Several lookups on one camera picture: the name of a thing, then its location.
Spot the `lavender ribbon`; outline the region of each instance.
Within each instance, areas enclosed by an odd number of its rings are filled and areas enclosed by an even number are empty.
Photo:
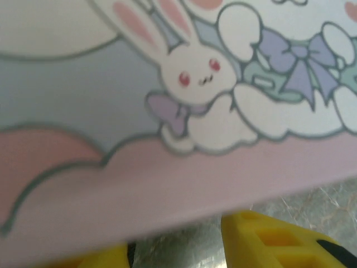
[[[163,123],[170,125],[176,136],[182,136],[186,130],[186,122],[190,114],[203,114],[207,106],[184,106],[165,94],[152,93],[147,99],[151,112]]]
[[[301,93],[310,105],[314,104],[314,98],[309,69],[320,86],[325,102],[339,86],[339,82],[328,70],[337,66],[335,55],[321,34],[315,35],[307,46],[301,46],[291,45],[280,34],[264,29],[259,50],[268,59],[274,71],[289,75],[282,91]]]

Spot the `tile floor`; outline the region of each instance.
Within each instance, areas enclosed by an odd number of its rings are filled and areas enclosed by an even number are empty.
[[[325,233],[357,255],[357,179],[281,197],[252,209]],[[220,217],[138,243],[134,268],[226,268]]]

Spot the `bunny ear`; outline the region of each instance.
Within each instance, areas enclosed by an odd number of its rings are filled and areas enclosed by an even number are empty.
[[[186,42],[199,42],[195,26],[179,0],[153,0],[154,7]]]
[[[162,32],[149,14],[133,0],[94,0],[115,27],[142,54],[160,64],[168,54]]]
[[[227,0],[183,0],[187,9],[197,18],[210,24],[217,22],[219,12],[227,5]]]

